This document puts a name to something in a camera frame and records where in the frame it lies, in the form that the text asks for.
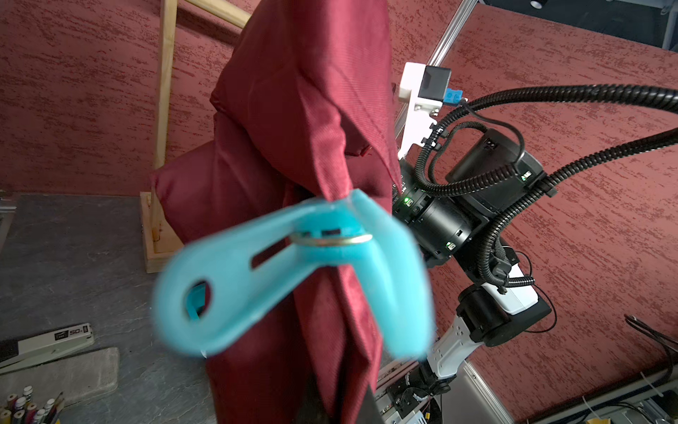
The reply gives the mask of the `wooden clothes rack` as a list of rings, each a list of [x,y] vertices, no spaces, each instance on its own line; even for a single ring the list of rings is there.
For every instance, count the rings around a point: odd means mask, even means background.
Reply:
[[[228,1],[189,0],[188,3],[240,29],[251,19],[249,12]],[[166,162],[177,17],[178,0],[162,0],[154,125],[155,170],[162,168]],[[139,200],[145,270],[148,274],[155,274],[160,272],[173,254],[183,247],[183,243],[166,221],[155,190],[140,193]]]

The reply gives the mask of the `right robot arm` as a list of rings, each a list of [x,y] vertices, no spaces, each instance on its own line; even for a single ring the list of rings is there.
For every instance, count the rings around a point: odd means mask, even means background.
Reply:
[[[401,165],[403,183],[394,191],[392,210],[413,232],[428,267],[454,260],[471,285],[460,293],[453,323],[431,353],[381,386],[385,422],[424,422],[426,413],[439,413],[435,398],[450,389],[475,350],[503,345],[554,314],[551,300],[536,292],[533,275],[520,270],[517,252],[502,238],[519,214],[578,173],[677,141],[672,129],[547,173],[527,152],[519,130],[482,115],[520,102],[624,104],[673,113],[677,93],[637,85],[516,88],[461,100],[427,127],[416,164]]]

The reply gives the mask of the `maroon satin shirt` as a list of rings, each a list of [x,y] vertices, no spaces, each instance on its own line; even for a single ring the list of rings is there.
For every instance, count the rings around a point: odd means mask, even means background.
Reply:
[[[191,243],[304,199],[360,189],[385,210],[399,177],[384,1],[263,1],[210,101],[213,140],[152,176]],[[382,338],[350,267],[303,282],[206,371],[221,423],[356,423]]]

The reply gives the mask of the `black stapler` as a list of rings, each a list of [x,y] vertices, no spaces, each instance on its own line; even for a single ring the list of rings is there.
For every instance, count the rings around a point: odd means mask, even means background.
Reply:
[[[81,323],[23,339],[1,341],[1,374],[36,367],[90,347],[95,335],[89,323]]]

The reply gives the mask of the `grey metal tin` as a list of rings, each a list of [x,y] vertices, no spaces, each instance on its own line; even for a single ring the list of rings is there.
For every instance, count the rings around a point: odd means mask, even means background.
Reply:
[[[2,375],[1,403],[12,394],[21,396],[27,386],[40,406],[58,395],[67,406],[101,398],[118,388],[119,362],[118,348],[110,347]]]

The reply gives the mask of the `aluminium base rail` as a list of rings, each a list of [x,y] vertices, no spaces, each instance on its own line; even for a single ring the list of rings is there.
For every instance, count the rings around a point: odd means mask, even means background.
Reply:
[[[438,380],[422,362],[395,360],[381,369],[375,400],[385,423],[514,421],[469,361]]]

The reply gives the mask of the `teal clothespin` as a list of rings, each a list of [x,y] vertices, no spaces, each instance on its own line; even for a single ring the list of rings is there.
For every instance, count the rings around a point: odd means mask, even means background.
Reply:
[[[317,269],[350,266],[396,358],[420,358],[435,334],[427,267],[411,231],[360,190],[314,198],[192,242],[160,274],[153,322],[190,356],[233,345]]]

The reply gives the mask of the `yellow cup with tools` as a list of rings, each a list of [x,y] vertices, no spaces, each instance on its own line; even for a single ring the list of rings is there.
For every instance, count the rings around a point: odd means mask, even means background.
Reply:
[[[66,406],[63,392],[43,402],[36,402],[33,387],[26,386],[22,393],[10,393],[1,398],[1,422],[25,424],[60,423]]]

